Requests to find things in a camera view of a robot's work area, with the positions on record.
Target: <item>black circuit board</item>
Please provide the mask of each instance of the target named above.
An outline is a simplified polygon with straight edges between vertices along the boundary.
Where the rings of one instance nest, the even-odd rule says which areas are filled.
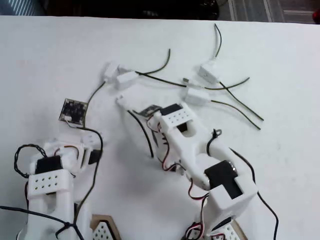
[[[146,109],[142,110],[141,112],[137,112],[137,114],[148,119],[160,109],[162,109],[162,107],[158,105],[151,105],[148,106]]]
[[[82,101],[76,101],[66,98],[60,113],[59,120],[65,121],[65,117],[71,117],[71,120],[68,120],[69,123],[83,125],[86,112],[88,109],[88,104]]]

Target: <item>dark floor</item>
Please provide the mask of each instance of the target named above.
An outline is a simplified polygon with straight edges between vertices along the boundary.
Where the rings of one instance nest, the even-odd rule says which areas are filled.
[[[215,20],[218,6],[223,21],[314,24],[320,0],[0,0],[0,15]]]
[[[228,0],[219,20],[314,24],[318,9],[320,0]]]

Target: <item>wire connector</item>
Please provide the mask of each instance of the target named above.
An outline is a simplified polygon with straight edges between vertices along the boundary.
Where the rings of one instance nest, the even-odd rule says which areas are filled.
[[[210,102],[210,100],[211,99],[208,92],[191,87],[187,89],[186,95],[184,97],[184,101],[186,103],[198,106],[203,106],[206,103]]]
[[[124,109],[126,111],[131,109],[129,107],[129,104],[128,104],[127,100],[125,99],[125,97],[123,95],[117,96],[115,98],[115,102],[120,108],[122,108],[122,109]]]
[[[215,60],[202,64],[198,75],[211,84],[216,84],[220,81],[218,66]]]
[[[136,79],[138,77],[139,74],[137,74],[135,71],[129,71],[121,75],[118,75],[115,78],[115,87],[118,90],[127,89],[136,83]]]
[[[110,62],[109,65],[107,66],[105,72],[104,72],[104,81],[106,83],[110,83],[114,80],[114,78],[119,74],[118,70],[119,64],[116,62]]]
[[[201,86],[200,84],[195,84],[195,83],[193,83],[193,82],[191,82],[188,78],[183,78],[182,79],[182,82],[186,85],[186,86],[188,86],[188,87],[191,87],[191,88],[203,88],[203,86]]]

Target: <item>white table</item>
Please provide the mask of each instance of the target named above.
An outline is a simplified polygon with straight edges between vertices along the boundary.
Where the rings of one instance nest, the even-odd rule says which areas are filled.
[[[280,220],[277,239],[315,239],[320,27],[217,23],[223,82],[250,76],[233,92],[265,121],[249,114],[262,127],[257,131],[227,107],[212,103],[192,109],[209,129],[222,129],[225,142],[254,166],[259,190]],[[179,83],[182,77],[197,79],[196,66],[213,56],[217,44],[211,21],[1,16],[0,33],[0,204],[24,208],[25,180],[13,169],[17,147],[57,136],[65,127],[58,121],[64,99],[87,101],[106,62],[149,71],[164,62],[171,48],[169,65],[156,75]],[[188,198],[184,177],[163,172],[148,157],[139,126],[115,105],[119,93],[113,86],[103,88],[88,111],[88,127],[107,139],[90,196],[93,212],[112,215],[124,240],[180,239],[199,204]],[[121,91],[136,110],[179,102],[181,93],[179,87],[144,77]],[[212,98],[238,106],[225,91],[212,92]],[[19,159],[23,172],[33,152],[24,153]],[[13,239],[25,220],[23,213],[1,211],[0,238]],[[258,198],[237,220],[250,240],[272,239],[274,217]]]

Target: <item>black wire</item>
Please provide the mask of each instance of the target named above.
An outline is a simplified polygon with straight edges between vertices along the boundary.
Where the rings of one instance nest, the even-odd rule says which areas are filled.
[[[226,87],[218,87],[218,88],[210,88],[210,87],[205,87],[205,89],[207,90],[225,90],[225,89],[231,89],[231,88],[234,88],[236,86],[239,86],[241,84],[244,84],[246,81],[248,81],[250,79],[250,77],[247,77],[245,80],[241,81],[241,82],[238,82],[236,84],[233,84],[231,86],[226,86]]]
[[[209,157],[211,157],[210,144],[212,143],[213,140],[215,140],[217,137],[219,137],[221,135],[221,133],[222,133],[221,129],[218,129],[218,130],[213,129],[212,138],[206,144],[206,154],[208,154]]]
[[[230,93],[230,95],[237,100],[240,104],[242,104],[246,109],[248,109],[250,112],[252,112],[254,115],[256,115],[260,120],[264,121],[264,119],[259,116],[255,111],[253,111],[250,107],[248,107],[247,105],[245,105],[242,101],[240,101],[235,95],[232,94],[232,92],[229,89],[226,89],[228,91],[228,93]]]
[[[223,105],[226,105],[226,106],[229,106],[235,110],[237,110],[239,113],[241,113],[252,125],[254,125],[257,129],[261,130],[260,127],[258,127],[253,121],[251,121],[251,119],[249,117],[247,117],[247,115],[245,115],[241,110],[239,110],[238,108],[236,108],[235,106],[232,106],[228,103],[225,103],[225,102],[222,102],[222,101],[215,101],[215,100],[211,100],[211,102],[213,103],[217,103],[217,104],[223,104]]]
[[[154,151],[152,149],[152,145],[151,145],[151,141],[150,141],[150,138],[148,136],[148,133],[146,132],[146,129],[145,127],[143,126],[143,124],[141,123],[141,121],[139,120],[139,118],[137,118],[136,115],[134,115],[130,110],[127,111],[137,122],[138,124],[140,125],[144,135],[145,135],[145,138],[148,142],[148,145],[149,145],[149,149],[150,149],[150,155],[151,155],[151,158],[153,158],[155,155],[154,155]]]
[[[151,76],[151,75],[145,74],[145,73],[143,73],[143,72],[139,72],[139,71],[135,71],[135,72],[136,72],[137,74],[139,74],[139,75],[142,75],[142,76],[145,76],[145,77],[154,79],[154,80],[158,80],[158,81],[163,82],[163,83],[166,83],[166,84],[171,84],[171,85],[175,85],[175,86],[183,87],[183,88],[186,88],[186,87],[187,87],[187,85],[175,83],[175,82],[172,82],[172,81],[167,81],[167,80],[164,80],[164,79],[155,77],[155,76]]]
[[[235,150],[233,150],[232,148],[230,148],[230,150],[236,155],[238,156],[241,160],[243,160],[250,168],[251,173],[252,173],[252,179],[253,182],[256,183],[256,176],[255,176],[255,170],[254,167],[250,164],[250,162],[245,159],[242,155],[240,155],[239,153],[237,153]],[[277,231],[278,231],[278,226],[279,226],[279,218],[277,216],[277,214],[275,213],[275,211],[266,203],[266,201],[262,198],[262,196],[260,195],[260,192],[257,192],[258,197],[260,198],[260,200],[262,201],[262,203],[270,210],[270,212],[274,215],[275,217],[275,227],[274,227],[274,234],[273,234],[273,240],[276,240],[277,238]]]
[[[73,225],[75,226],[77,224],[77,220],[78,220],[78,216],[79,216],[79,213],[80,213],[80,210],[81,210],[81,207],[83,206],[83,204],[85,203],[86,199],[88,198],[88,196],[90,195],[91,191],[94,189],[95,187],[95,184],[96,184],[96,177],[97,177],[97,172],[98,172],[98,167],[99,167],[99,163],[100,163],[100,159],[102,157],[102,154],[103,154],[103,148],[104,148],[104,141],[102,139],[102,136],[100,135],[99,132],[97,132],[96,130],[93,130],[91,128],[87,128],[87,127],[80,127],[80,126],[77,126],[75,127],[76,129],[80,129],[80,130],[85,130],[85,131],[90,131],[90,132],[93,132],[95,134],[98,135],[99,139],[100,139],[100,154],[99,154],[99,157],[98,157],[98,161],[96,162],[96,166],[95,166],[95,169],[94,169],[94,174],[93,174],[93,181],[92,181],[92,185],[89,189],[89,191],[86,193],[86,195],[84,196],[84,198],[82,199],[82,201],[80,202],[79,206],[77,207],[75,213],[74,213],[74,219],[73,219]],[[66,230],[66,226],[62,227],[61,229],[59,229],[56,233],[55,233],[55,236],[58,237],[58,235],[63,232],[64,230]]]
[[[187,87],[187,85],[180,84],[180,83],[176,83],[176,82],[172,82],[172,81],[167,81],[167,80],[161,79],[161,78],[159,78],[159,77],[151,76],[151,75],[148,75],[148,74],[139,72],[139,71],[135,71],[135,72],[136,72],[137,74],[139,74],[139,75],[142,75],[142,76],[145,76],[145,77],[148,77],[148,78],[151,78],[151,79],[154,79],[154,80],[157,80],[157,81],[166,83],[166,84],[171,84],[171,85],[175,85],[175,86],[182,87],[182,88],[186,88],[186,87]],[[231,86],[218,87],[218,88],[204,87],[204,89],[207,89],[207,90],[226,90],[226,89],[231,89],[231,88],[234,88],[234,87],[239,86],[239,85],[241,85],[241,84],[244,84],[244,83],[245,83],[246,81],[248,81],[249,79],[250,79],[250,77],[246,78],[245,80],[243,80],[243,81],[241,81],[241,82],[238,82],[238,83],[236,83],[236,84],[233,84],[233,85],[231,85]]]
[[[153,70],[153,71],[148,71],[148,72],[144,72],[144,74],[154,74],[154,73],[157,73],[157,72],[160,72],[162,69],[164,69],[168,63],[169,63],[169,60],[170,60],[170,55],[171,55],[171,49],[169,48],[168,50],[168,57],[164,63],[164,65],[156,70]]]
[[[218,50],[216,51],[216,54],[215,54],[215,58],[218,56],[219,52],[220,52],[220,49],[221,49],[221,45],[222,45],[222,36],[221,36],[221,32],[217,26],[217,24],[214,24],[215,28],[217,29],[218,33],[219,33],[219,36],[220,36],[220,44],[219,44],[219,48]]]
[[[18,168],[18,159],[19,159],[19,153],[20,153],[21,149],[23,149],[23,148],[28,148],[28,147],[30,147],[30,148],[36,148],[36,149],[42,154],[43,157],[47,158],[46,151],[45,151],[42,147],[40,147],[39,145],[36,145],[36,144],[24,144],[24,145],[20,146],[20,147],[16,150],[16,152],[15,152],[15,154],[14,154],[13,168],[14,168],[14,170],[15,170],[19,175],[21,175],[21,176],[24,177],[25,179],[29,178],[29,174],[28,174],[28,173],[23,173],[23,172],[21,172],[21,171],[19,170],[19,168]]]
[[[88,100],[88,103],[87,103],[87,106],[86,106],[86,111],[84,113],[84,118],[83,118],[83,127],[85,128],[86,127],[86,116],[87,116],[87,111],[88,111],[88,108],[89,108],[89,104],[92,100],[92,98],[94,97],[94,95],[106,84],[106,82],[104,81],[93,93],[92,95],[90,96],[89,100]]]
[[[77,225],[74,224],[74,223],[63,221],[63,220],[61,220],[61,219],[59,219],[57,217],[54,217],[54,216],[49,216],[49,215],[46,215],[46,214],[43,214],[43,213],[40,213],[40,212],[30,211],[30,210],[19,208],[19,207],[0,206],[0,209],[8,210],[8,211],[14,211],[14,212],[21,212],[21,213],[25,213],[25,214],[31,214],[31,215],[35,215],[35,216],[39,216],[39,217],[43,217],[43,218],[46,218],[46,219],[51,219],[51,220],[57,221],[59,223],[62,223],[64,225],[63,228],[65,228],[65,229],[73,227],[75,232],[76,232],[76,234],[80,238],[80,240],[85,240],[84,237],[82,236],[81,232],[79,231]]]

